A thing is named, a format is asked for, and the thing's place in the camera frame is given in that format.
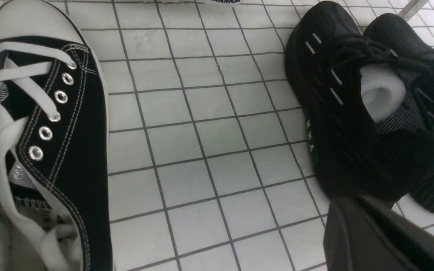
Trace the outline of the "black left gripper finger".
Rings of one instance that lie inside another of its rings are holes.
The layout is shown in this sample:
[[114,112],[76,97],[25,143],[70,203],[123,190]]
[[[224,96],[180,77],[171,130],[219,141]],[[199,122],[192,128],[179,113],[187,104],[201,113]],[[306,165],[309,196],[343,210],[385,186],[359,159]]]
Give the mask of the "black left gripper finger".
[[434,271],[434,236],[368,196],[330,200],[329,271]]

